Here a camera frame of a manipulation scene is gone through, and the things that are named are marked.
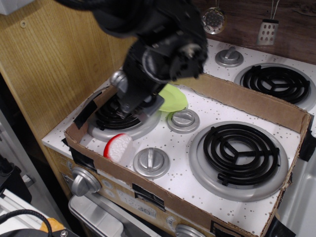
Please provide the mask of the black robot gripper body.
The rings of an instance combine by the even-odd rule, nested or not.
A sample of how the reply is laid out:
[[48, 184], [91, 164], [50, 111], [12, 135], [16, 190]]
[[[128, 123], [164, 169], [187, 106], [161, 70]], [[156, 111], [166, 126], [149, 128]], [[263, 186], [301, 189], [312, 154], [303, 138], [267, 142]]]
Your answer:
[[176, 31], [158, 35], [148, 44], [139, 39], [129, 50], [123, 68], [131, 80], [149, 92], [159, 94], [170, 82], [198, 78], [207, 59], [204, 30]]

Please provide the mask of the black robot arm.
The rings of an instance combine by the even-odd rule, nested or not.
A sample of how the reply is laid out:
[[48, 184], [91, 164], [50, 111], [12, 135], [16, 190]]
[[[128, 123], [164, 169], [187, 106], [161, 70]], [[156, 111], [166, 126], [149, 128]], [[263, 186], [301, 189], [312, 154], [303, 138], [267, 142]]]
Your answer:
[[113, 74], [125, 118], [146, 120], [163, 104], [159, 92], [170, 81], [198, 78], [207, 60], [200, 12], [190, 0], [63, 0], [92, 12], [99, 27], [117, 37], [136, 37], [123, 68]]

